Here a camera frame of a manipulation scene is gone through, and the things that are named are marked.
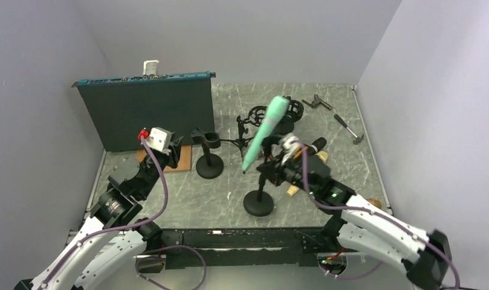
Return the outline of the gold microphone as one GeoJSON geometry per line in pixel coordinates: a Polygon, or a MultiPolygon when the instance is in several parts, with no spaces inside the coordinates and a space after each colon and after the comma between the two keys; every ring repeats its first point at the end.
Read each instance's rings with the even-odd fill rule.
{"type": "Polygon", "coordinates": [[[377,207],[379,209],[382,208],[382,203],[380,200],[378,199],[374,199],[374,198],[368,198],[367,199],[368,203],[370,203],[371,205],[373,205],[374,207],[377,207]]]}

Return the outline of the cream yellow microphone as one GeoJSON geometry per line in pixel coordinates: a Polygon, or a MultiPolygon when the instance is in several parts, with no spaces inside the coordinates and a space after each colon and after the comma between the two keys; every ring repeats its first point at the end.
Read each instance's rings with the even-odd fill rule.
{"type": "MultiPolygon", "coordinates": [[[[328,159],[328,153],[325,151],[319,151],[316,153],[316,156],[319,157],[319,159],[322,161],[323,164],[326,164],[327,159],[328,159]]],[[[294,196],[297,192],[299,191],[299,188],[296,187],[295,185],[291,185],[288,190],[287,190],[287,195],[289,197],[294,196]]]]}

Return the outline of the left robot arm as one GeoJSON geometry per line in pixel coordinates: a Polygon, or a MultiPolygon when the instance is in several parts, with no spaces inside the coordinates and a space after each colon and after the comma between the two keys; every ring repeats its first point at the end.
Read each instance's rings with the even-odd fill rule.
{"type": "Polygon", "coordinates": [[[183,139],[144,132],[140,141],[146,151],[143,160],[118,164],[73,240],[45,270],[21,280],[15,289],[94,289],[125,260],[160,249],[163,231],[154,220],[165,209],[136,223],[132,220],[157,181],[165,181],[165,168],[178,166],[183,139]]]}

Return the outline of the black tripod shock mount stand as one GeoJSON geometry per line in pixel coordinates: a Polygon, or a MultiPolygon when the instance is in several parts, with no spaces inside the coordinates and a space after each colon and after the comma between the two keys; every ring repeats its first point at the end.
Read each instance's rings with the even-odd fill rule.
{"type": "Polygon", "coordinates": [[[237,139],[221,139],[222,142],[228,142],[235,145],[241,154],[242,160],[244,159],[244,149],[248,147],[248,144],[254,137],[244,137],[248,133],[249,129],[246,125],[252,125],[259,127],[264,119],[266,106],[255,106],[251,108],[248,112],[247,118],[241,118],[240,115],[236,117],[237,127],[238,127],[238,137],[237,139]]]}

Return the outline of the black round-base clip stand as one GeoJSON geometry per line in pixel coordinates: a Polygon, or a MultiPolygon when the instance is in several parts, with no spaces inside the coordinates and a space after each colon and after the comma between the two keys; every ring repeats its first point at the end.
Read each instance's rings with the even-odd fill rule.
{"type": "MultiPolygon", "coordinates": [[[[274,134],[266,137],[262,141],[261,146],[264,158],[263,164],[269,162],[270,156],[272,155],[272,146],[274,144],[279,144],[279,141],[282,138],[283,136],[274,134]]],[[[245,195],[243,201],[244,208],[247,213],[253,216],[264,217],[269,215],[273,211],[273,198],[267,192],[264,192],[266,180],[266,177],[263,174],[260,174],[259,188],[257,190],[250,191],[245,195]]]]}

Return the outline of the mint green microphone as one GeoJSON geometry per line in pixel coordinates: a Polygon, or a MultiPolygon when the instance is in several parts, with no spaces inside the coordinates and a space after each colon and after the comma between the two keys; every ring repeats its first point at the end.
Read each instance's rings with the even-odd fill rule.
{"type": "Polygon", "coordinates": [[[256,161],[260,154],[263,140],[273,133],[274,128],[285,116],[289,104],[290,100],[288,98],[277,95],[267,106],[262,123],[252,139],[247,153],[244,155],[241,167],[243,173],[256,161]]]}

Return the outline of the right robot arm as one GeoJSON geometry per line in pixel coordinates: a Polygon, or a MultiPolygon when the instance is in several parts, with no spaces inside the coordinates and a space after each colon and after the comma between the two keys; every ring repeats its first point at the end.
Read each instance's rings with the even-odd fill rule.
{"type": "Polygon", "coordinates": [[[442,231],[414,227],[375,207],[332,178],[329,167],[317,158],[285,163],[275,158],[257,170],[274,185],[288,182],[305,189],[313,203],[330,215],[320,233],[327,250],[341,247],[374,257],[405,274],[420,289],[441,289],[447,272],[452,271],[455,287],[460,287],[449,240],[442,231]]]}

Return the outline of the black condenser microphone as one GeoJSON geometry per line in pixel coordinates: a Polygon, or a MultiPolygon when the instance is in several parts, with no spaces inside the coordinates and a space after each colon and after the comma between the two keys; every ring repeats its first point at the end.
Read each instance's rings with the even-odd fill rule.
{"type": "Polygon", "coordinates": [[[306,152],[308,155],[315,155],[320,152],[327,144],[327,140],[324,137],[319,137],[307,146],[306,152]]]}

